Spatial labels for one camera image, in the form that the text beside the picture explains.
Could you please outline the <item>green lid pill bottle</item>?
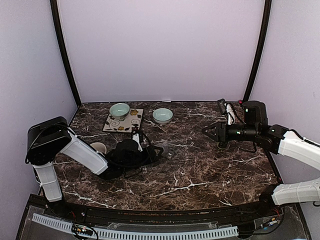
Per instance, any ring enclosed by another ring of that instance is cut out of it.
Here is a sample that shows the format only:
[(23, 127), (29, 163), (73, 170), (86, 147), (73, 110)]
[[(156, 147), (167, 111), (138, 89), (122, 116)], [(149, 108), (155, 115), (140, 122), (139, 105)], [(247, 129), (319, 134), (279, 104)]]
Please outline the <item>green lid pill bottle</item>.
[(225, 150), (229, 146), (228, 142), (218, 142), (217, 147), (220, 150)]

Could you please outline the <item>clear weekly pill organizer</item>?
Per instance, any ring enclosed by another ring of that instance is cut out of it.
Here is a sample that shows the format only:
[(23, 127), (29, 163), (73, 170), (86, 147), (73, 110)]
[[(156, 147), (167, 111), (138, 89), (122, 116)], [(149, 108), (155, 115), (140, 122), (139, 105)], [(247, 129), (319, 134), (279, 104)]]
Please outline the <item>clear weekly pill organizer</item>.
[(171, 160), (175, 156), (175, 153), (169, 148), (164, 148), (161, 156), (168, 160)]

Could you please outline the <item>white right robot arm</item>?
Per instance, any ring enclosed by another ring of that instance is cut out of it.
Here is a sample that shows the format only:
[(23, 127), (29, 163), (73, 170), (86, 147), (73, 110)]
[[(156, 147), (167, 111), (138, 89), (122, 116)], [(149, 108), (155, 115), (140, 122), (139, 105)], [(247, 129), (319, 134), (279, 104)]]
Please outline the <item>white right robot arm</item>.
[[(320, 168), (320, 145), (301, 136), (296, 130), (268, 124), (266, 105), (251, 100), (241, 104), (244, 121), (241, 124), (215, 122), (201, 130), (224, 148), (230, 141), (252, 142), (276, 155), (296, 159), (314, 169)], [(320, 180), (293, 184), (273, 184), (266, 187), (255, 205), (255, 213), (266, 217), (275, 206), (292, 203), (320, 202)]]

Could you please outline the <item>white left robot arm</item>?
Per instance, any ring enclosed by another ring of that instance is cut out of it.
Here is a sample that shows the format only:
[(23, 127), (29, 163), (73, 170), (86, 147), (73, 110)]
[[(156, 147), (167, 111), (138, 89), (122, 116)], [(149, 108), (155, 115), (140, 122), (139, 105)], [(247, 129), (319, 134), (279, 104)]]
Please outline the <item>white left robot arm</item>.
[(32, 126), (27, 131), (26, 164), (32, 165), (51, 210), (60, 218), (67, 218), (70, 206), (63, 201), (63, 193), (53, 166), (56, 155), (65, 155), (103, 180), (120, 177), (158, 161), (163, 147), (151, 143), (147, 135), (134, 129), (130, 138), (118, 142), (107, 153), (95, 149), (68, 127), (64, 117), (58, 116)]

